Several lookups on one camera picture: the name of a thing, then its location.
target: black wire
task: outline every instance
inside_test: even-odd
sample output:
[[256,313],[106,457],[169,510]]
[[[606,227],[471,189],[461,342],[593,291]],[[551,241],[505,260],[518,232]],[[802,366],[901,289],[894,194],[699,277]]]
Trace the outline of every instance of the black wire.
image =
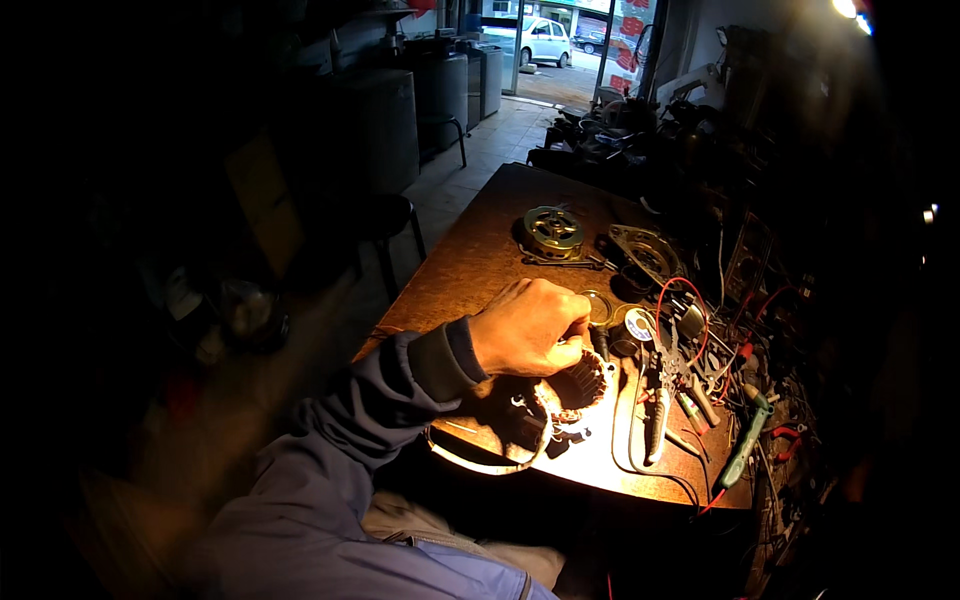
[[630,432],[627,438],[627,460],[630,461],[630,466],[633,467],[634,470],[629,470],[628,468],[624,468],[620,466],[620,464],[616,462],[616,454],[613,451],[613,441],[616,439],[616,436],[615,436],[616,415],[618,413],[617,408],[620,405],[620,394],[616,395],[616,401],[613,404],[613,422],[611,424],[611,434],[610,434],[611,458],[613,458],[613,463],[616,465],[616,467],[626,473],[631,473],[634,475],[649,475],[651,477],[663,477],[664,479],[669,479],[674,483],[676,483],[678,486],[684,489],[686,496],[690,498],[691,502],[693,502],[693,506],[695,509],[694,515],[696,515],[697,513],[700,512],[700,496],[697,494],[697,489],[693,487],[693,484],[691,484],[689,481],[687,481],[680,475],[677,475],[674,473],[665,473],[665,472],[646,470],[644,468],[639,468],[636,465],[636,463],[634,463],[634,420],[636,420],[636,401],[639,399],[639,396],[640,396],[640,379],[642,378],[643,378],[643,371],[637,370],[636,391],[634,392],[634,405],[630,409]]

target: person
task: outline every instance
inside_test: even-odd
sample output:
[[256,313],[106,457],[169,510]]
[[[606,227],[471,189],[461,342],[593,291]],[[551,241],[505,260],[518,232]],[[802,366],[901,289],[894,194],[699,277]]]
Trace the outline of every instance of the person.
[[556,598],[524,571],[455,537],[377,540],[361,525],[372,474],[458,396],[499,374],[551,375],[582,357],[590,302],[545,279],[504,288],[477,315],[402,332],[300,404],[300,431],[257,457],[249,495],[192,554],[217,598]]

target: black stool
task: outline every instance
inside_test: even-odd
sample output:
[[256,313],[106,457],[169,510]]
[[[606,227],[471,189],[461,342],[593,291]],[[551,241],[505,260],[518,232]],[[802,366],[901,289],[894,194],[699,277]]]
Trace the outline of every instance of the black stool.
[[[423,245],[423,235],[420,233],[420,221],[413,204],[399,194],[384,194],[370,196],[357,211],[362,222],[357,228],[359,241],[373,242],[376,255],[380,259],[380,271],[383,274],[383,283],[387,287],[387,296],[394,302],[399,296],[394,276],[394,261],[390,258],[390,238],[394,237],[410,222],[414,230],[414,239],[417,240],[417,252],[420,260],[426,260],[426,248]],[[359,260],[356,264],[357,274],[361,275]]]
[[418,125],[433,125],[439,127],[441,125],[446,125],[447,123],[453,123],[457,127],[457,138],[460,140],[460,159],[464,162],[464,166],[460,168],[466,169],[467,151],[464,150],[464,128],[460,126],[460,121],[457,120],[457,117],[449,113],[442,113],[428,114],[425,117],[417,119]]

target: red handle pliers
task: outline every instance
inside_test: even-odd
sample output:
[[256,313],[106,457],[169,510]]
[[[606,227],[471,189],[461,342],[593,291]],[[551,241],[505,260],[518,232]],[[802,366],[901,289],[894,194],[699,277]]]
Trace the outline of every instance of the red handle pliers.
[[790,447],[787,448],[786,452],[781,452],[774,457],[774,464],[780,465],[789,461],[793,458],[794,453],[797,451],[797,448],[800,447],[803,438],[801,434],[806,431],[806,425],[800,423],[797,425],[797,428],[794,429],[790,425],[781,425],[776,427],[773,431],[770,432],[770,439],[775,440],[776,438],[786,438],[788,440],[793,440],[790,444]]

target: metal ring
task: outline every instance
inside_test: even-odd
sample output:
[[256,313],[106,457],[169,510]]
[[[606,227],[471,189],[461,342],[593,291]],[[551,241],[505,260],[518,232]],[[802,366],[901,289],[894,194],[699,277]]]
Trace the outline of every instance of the metal ring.
[[610,302],[610,299],[603,295],[603,293],[598,292],[597,290],[584,290],[577,293],[578,296],[587,296],[589,298],[598,298],[603,305],[607,307],[607,314],[609,315],[605,321],[590,321],[589,323],[594,327],[603,327],[609,324],[613,320],[613,304]]

